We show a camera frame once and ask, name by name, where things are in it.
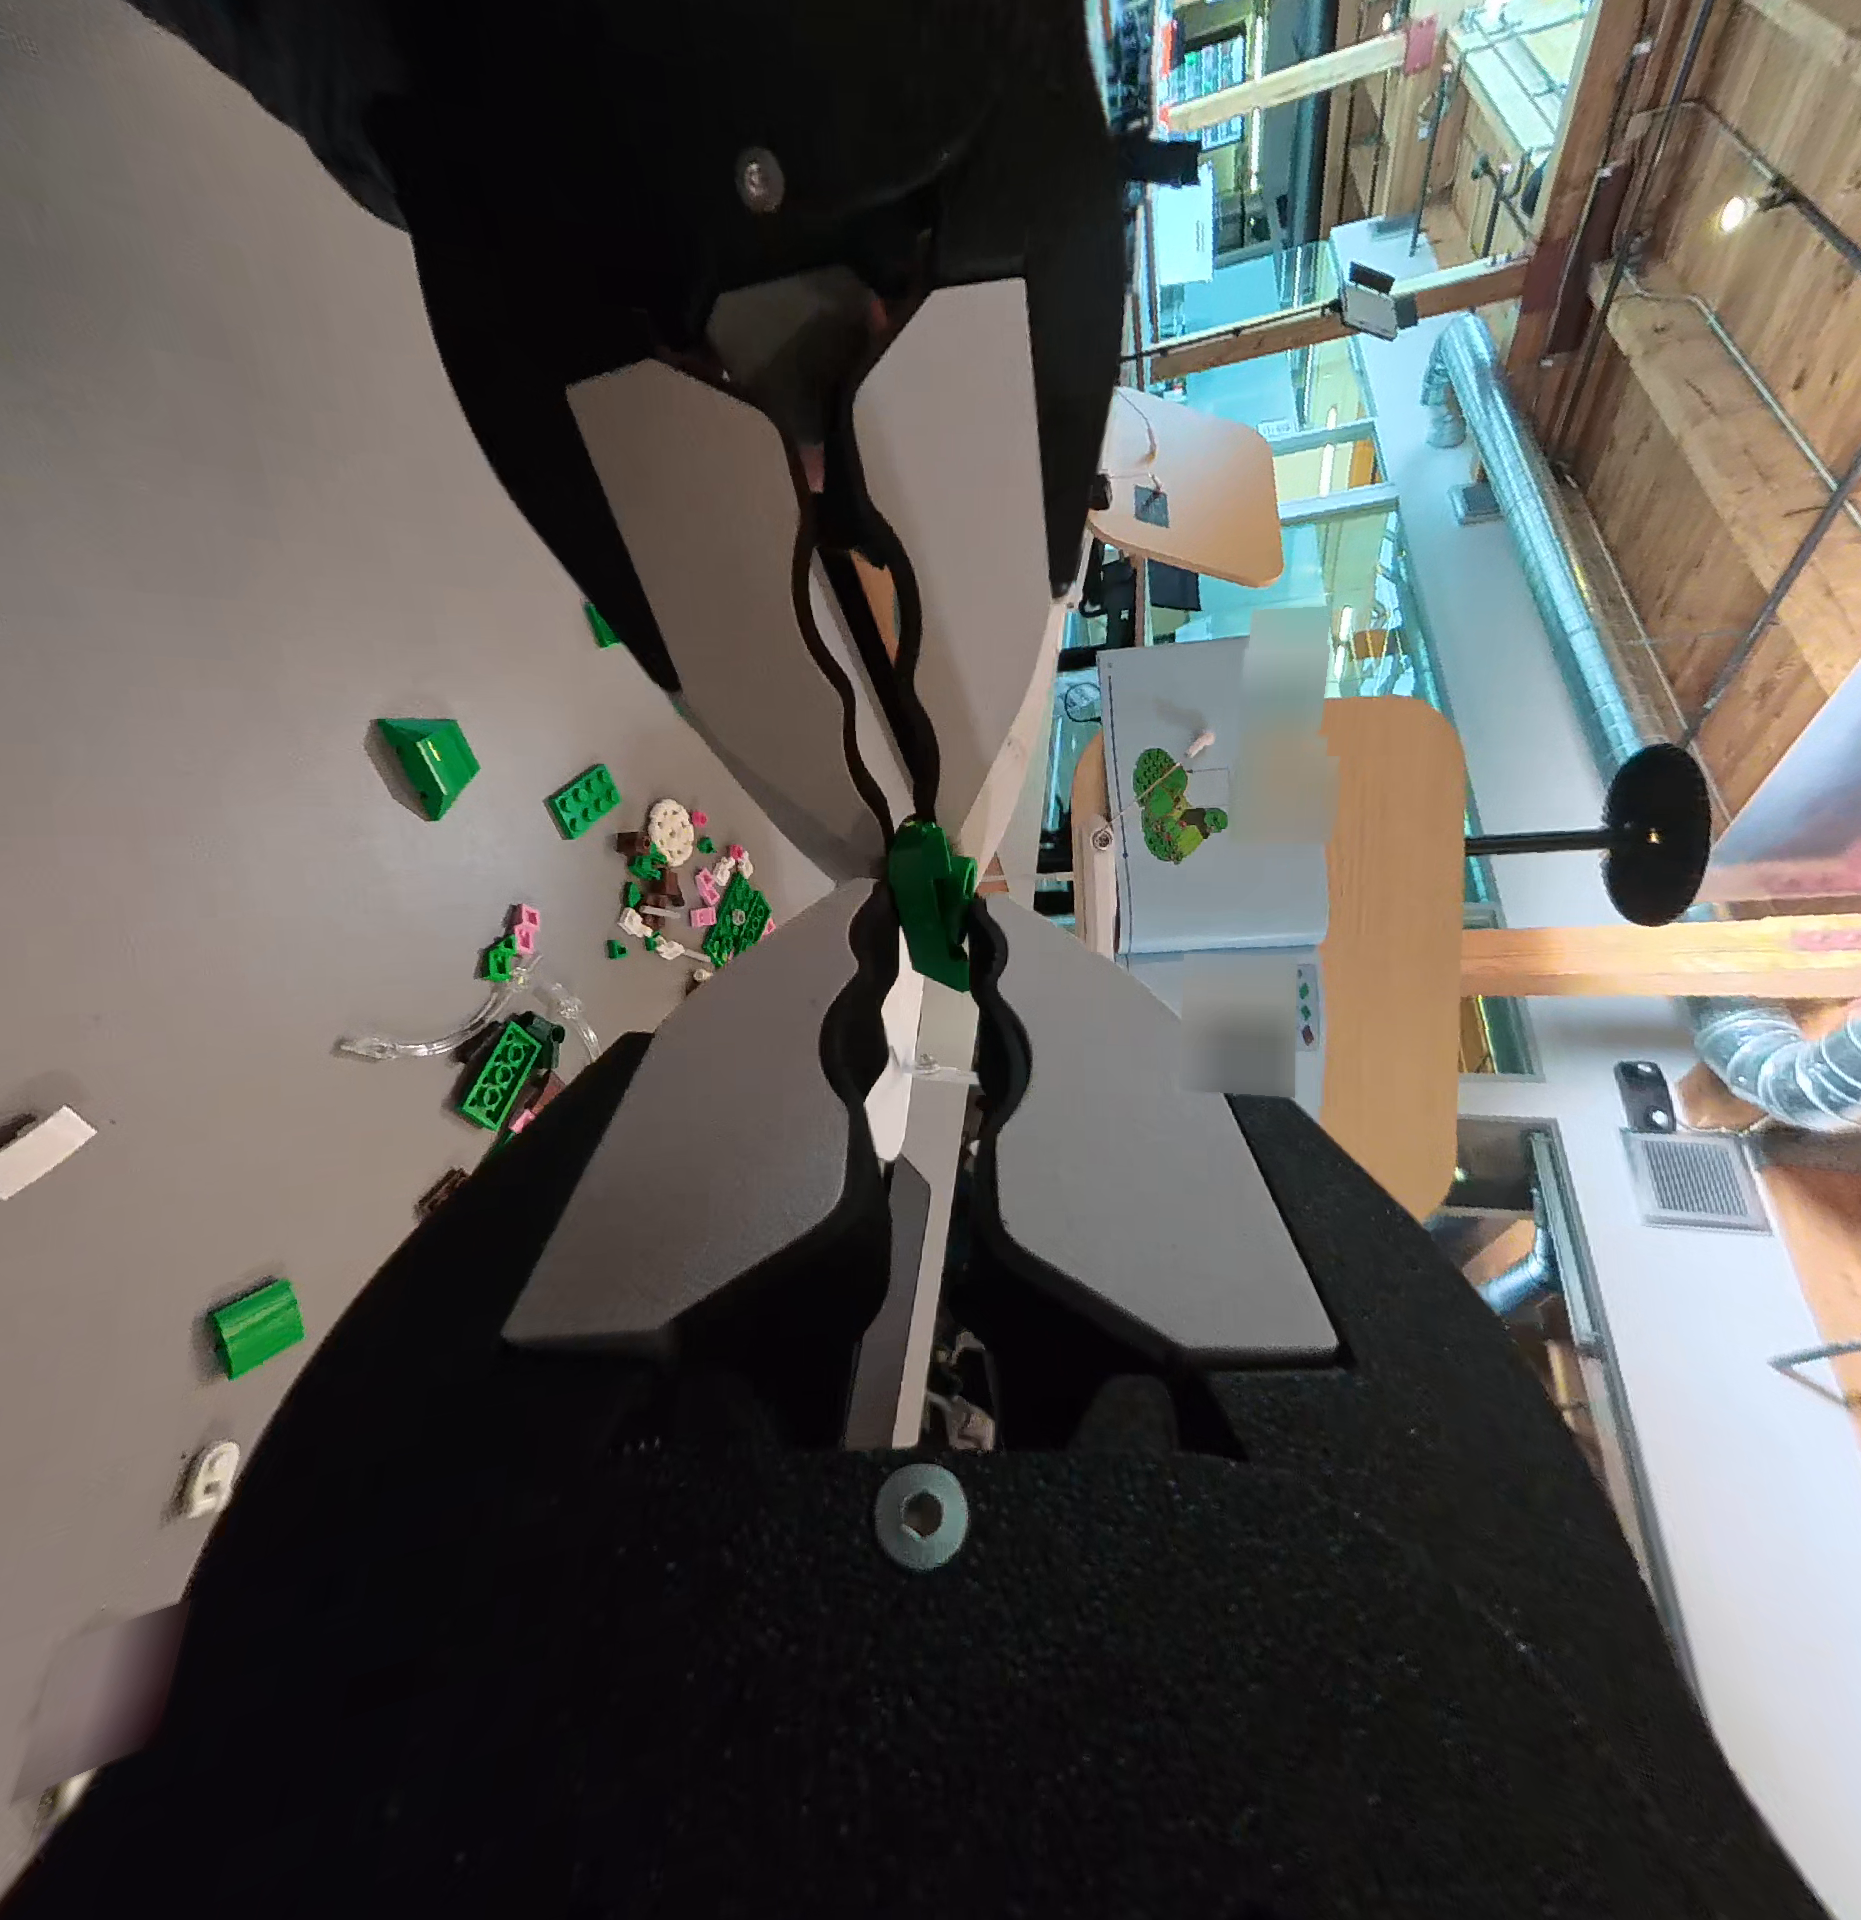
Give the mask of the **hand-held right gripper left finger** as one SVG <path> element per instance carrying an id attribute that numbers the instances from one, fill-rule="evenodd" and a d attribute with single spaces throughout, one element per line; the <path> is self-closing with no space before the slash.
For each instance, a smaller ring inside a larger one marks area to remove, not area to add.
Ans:
<path id="1" fill-rule="evenodd" d="M 894 905 L 862 876 L 651 1038 L 504 1322 L 525 1353 L 742 1380 L 845 1441 L 891 1288 Z"/>

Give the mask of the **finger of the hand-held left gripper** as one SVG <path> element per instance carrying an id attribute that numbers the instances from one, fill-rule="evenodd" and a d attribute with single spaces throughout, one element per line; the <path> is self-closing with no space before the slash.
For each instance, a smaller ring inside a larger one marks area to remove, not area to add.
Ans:
<path id="1" fill-rule="evenodd" d="M 654 359 L 566 393 L 676 709 L 832 882 L 876 876 L 900 763 L 777 424 Z"/>
<path id="2" fill-rule="evenodd" d="M 1053 584 L 1027 285 L 932 292 L 850 404 L 894 583 L 894 689 L 946 830 L 1006 830 L 1068 598 Z"/>

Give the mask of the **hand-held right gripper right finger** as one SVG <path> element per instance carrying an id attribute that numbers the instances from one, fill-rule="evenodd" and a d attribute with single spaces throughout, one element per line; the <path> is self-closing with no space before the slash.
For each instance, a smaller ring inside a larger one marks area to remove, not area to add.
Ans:
<path id="1" fill-rule="evenodd" d="M 1215 1383 L 1337 1367 L 1331 1311 L 1177 1013 L 1072 933 L 979 902 L 981 1135 L 952 1285 L 1005 1453 L 1235 1453 Z"/>

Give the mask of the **lego instruction booklet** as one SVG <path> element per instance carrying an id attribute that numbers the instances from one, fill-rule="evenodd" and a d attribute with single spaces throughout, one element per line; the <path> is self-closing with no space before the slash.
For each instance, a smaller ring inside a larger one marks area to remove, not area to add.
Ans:
<path id="1" fill-rule="evenodd" d="M 1257 611 L 1241 636 L 1103 659 L 1120 958 L 1323 941 L 1337 807 L 1327 666 L 1327 613 L 1304 609 Z"/>

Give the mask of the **white lego tile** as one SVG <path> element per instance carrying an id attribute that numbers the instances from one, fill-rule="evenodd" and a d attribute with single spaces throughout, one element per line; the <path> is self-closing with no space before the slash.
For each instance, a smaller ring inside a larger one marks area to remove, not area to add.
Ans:
<path id="1" fill-rule="evenodd" d="M 96 1129 L 71 1106 L 32 1120 L 0 1147 L 0 1200 L 37 1186 L 95 1138 Z"/>

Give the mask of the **green lego plate assembly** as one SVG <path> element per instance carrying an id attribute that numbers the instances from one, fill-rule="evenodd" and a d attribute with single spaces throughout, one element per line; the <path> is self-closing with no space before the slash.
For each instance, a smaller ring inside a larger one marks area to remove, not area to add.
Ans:
<path id="1" fill-rule="evenodd" d="M 727 968 L 754 949 L 770 929 L 770 902 L 739 866 L 711 909 L 711 925 L 703 931 L 704 965 L 712 970 Z"/>

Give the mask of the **silver ventilation duct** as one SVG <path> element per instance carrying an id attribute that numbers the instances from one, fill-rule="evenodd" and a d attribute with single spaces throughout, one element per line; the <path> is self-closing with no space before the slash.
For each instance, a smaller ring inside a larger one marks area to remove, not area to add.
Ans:
<path id="1" fill-rule="evenodd" d="M 1595 763 L 1609 783 L 1642 748 L 1675 744 L 1607 644 L 1566 540 L 1549 465 L 1521 421 L 1489 326 L 1474 313 L 1437 338 L 1423 376 L 1429 406 L 1464 421 L 1519 554 L 1525 584 Z M 1689 999 L 1701 1061 L 1745 1102 L 1806 1135 L 1861 1130 L 1861 1007 L 1822 1038 L 1751 999 Z"/>

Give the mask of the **small green lego stem piece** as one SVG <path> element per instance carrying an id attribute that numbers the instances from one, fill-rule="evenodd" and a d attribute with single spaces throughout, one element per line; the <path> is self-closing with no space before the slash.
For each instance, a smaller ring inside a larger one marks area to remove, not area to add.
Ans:
<path id="1" fill-rule="evenodd" d="M 928 817 L 906 818 L 892 837 L 887 882 L 908 962 L 927 982 L 971 996 L 969 918 L 976 861 L 952 848 Z"/>

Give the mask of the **wooden ceiling beam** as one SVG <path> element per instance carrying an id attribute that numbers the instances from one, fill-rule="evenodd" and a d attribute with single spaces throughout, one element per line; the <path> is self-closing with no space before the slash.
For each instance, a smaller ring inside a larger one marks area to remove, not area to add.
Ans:
<path id="1" fill-rule="evenodd" d="M 1861 915 L 1471 929 L 1470 999 L 1861 999 Z"/>

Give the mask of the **large green ringed lego plate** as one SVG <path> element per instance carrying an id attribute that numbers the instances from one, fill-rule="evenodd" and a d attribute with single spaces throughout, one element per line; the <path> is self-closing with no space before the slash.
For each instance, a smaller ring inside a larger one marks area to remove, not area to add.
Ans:
<path id="1" fill-rule="evenodd" d="M 508 1130 L 535 1086 L 557 1068 L 566 1029 L 538 1015 L 494 1025 L 466 1065 L 450 1113 L 488 1137 Z"/>

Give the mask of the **wall vent grille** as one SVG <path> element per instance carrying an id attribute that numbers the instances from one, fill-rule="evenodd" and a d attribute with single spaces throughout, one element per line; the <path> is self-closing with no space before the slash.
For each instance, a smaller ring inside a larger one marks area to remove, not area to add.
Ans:
<path id="1" fill-rule="evenodd" d="M 1771 1236 L 1750 1153 L 1732 1137 L 1624 1130 L 1642 1223 L 1654 1231 Z"/>

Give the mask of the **black round disc on pole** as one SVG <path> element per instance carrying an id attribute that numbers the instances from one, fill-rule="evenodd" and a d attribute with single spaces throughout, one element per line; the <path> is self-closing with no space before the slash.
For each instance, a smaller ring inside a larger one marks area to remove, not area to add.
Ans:
<path id="1" fill-rule="evenodd" d="M 1607 790 L 1595 828 L 1481 832 L 1466 838 L 1470 858 L 1593 853 L 1617 915 L 1662 929 L 1697 902 L 1711 862 L 1711 793 L 1685 747 L 1654 742 L 1631 756 Z"/>

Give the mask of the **green wedge slope lego piece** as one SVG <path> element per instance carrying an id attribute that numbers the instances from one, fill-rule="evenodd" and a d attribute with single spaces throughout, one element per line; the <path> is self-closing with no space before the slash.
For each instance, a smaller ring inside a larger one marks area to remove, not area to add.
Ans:
<path id="1" fill-rule="evenodd" d="M 450 716 L 378 716 L 370 740 L 429 822 L 442 822 L 481 772 L 462 724 Z"/>

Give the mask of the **green curved slope lego piece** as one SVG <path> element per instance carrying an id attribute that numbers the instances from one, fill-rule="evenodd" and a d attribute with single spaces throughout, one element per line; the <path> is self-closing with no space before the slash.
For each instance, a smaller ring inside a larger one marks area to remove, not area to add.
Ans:
<path id="1" fill-rule="evenodd" d="M 209 1308 L 204 1325 L 224 1380 L 243 1380 L 307 1339 L 301 1298 L 282 1277 Z"/>

